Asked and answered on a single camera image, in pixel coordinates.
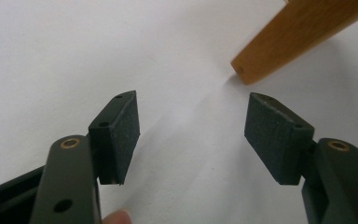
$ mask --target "wooden object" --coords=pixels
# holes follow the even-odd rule
[[[231,62],[245,84],[358,21],[358,0],[291,0]]]

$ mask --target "white table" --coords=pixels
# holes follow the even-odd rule
[[[244,86],[229,62],[283,7],[242,1],[0,2],[0,184],[86,134],[137,90],[141,137],[103,216],[134,223],[307,223],[301,186],[278,185],[243,136],[249,93],[358,146],[358,22]]]

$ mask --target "wooden stick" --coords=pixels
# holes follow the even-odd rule
[[[291,0],[231,62],[245,84],[358,21],[358,0]]]

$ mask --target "wooden block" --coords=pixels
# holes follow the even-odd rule
[[[291,0],[231,62],[245,84],[358,21],[358,0]]]

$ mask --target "brass screw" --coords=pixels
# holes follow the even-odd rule
[[[336,149],[338,151],[349,151],[350,150],[350,147],[347,144],[343,143],[343,142],[330,141],[327,144],[331,148]]]
[[[74,148],[74,147],[77,147],[77,145],[79,145],[79,143],[80,143],[80,139],[78,139],[78,138],[69,138],[69,139],[66,139],[66,140],[62,141],[60,143],[60,147],[64,148],[64,149]]]

